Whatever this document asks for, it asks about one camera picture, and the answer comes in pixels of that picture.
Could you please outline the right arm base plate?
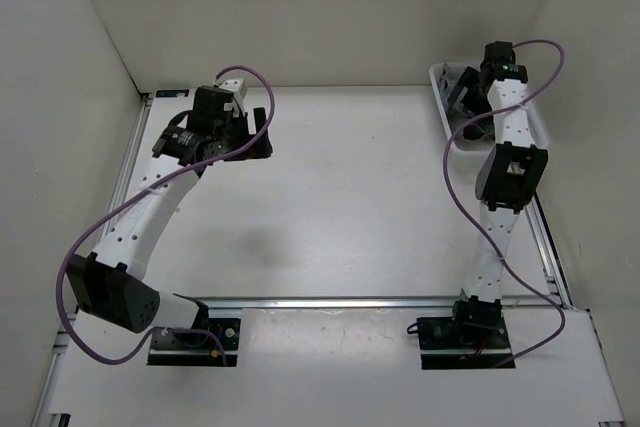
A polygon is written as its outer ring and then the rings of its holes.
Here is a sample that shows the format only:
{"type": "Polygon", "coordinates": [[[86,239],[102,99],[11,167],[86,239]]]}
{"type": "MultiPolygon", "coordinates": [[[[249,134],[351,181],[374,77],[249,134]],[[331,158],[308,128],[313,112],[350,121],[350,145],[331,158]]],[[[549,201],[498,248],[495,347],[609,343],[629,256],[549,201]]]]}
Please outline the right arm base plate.
{"type": "Polygon", "coordinates": [[[505,321],[493,332],[459,332],[450,317],[418,317],[406,328],[418,339],[422,370],[514,369],[512,348],[505,321]]]}

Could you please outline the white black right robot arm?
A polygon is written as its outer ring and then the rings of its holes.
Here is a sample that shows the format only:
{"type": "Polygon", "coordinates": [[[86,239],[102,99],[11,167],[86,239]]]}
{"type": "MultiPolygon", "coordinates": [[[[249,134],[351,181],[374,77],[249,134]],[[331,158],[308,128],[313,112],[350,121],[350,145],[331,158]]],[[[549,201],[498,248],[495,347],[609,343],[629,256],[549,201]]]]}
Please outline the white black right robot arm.
{"type": "Polygon", "coordinates": [[[509,239],[521,211],[530,203],[548,162],[537,146],[524,107],[528,74],[516,63],[513,44],[485,46],[480,67],[464,70],[447,96],[447,107],[485,117],[494,146],[475,182],[480,202],[479,233],[472,273],[453,308],[449,334],[460,346],[486,344],[501,329],[502,271],[509,239]]]}

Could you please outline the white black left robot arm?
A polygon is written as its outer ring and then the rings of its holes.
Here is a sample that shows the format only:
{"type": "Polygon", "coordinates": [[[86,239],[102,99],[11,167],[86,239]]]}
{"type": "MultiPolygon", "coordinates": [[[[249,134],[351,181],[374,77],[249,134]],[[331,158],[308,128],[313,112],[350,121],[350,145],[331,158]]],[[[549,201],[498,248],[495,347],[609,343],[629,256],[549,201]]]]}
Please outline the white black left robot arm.
{"type": "Polygon", "coordinates": [[[87,256],[70,259],[66,274],[83,312],[134,333],[175,329],[188,347],[206,342],[210,324],[204,304],[159,292],[144,277],[171,217],[204,174],[202,161],[254,139],[244,111],[246,92],[241,79],[199,87],[191,110],[169,121],[152,147],[139,185],[142,199],[119,216],[87,256]]]}

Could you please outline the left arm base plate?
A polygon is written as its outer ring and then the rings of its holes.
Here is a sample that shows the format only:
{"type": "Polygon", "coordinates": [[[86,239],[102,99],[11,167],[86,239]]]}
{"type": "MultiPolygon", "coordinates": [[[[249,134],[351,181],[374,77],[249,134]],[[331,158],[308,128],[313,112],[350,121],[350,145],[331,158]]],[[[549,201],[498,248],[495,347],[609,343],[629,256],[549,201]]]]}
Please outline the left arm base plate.
{"type": "Polygon", "coordinates": [[[204,334],[173,333],[167,329],[154,333],[147,364],[157,367],[236,367],[241,318],[210,313],[206,328],[218,342],[204,334]]]}

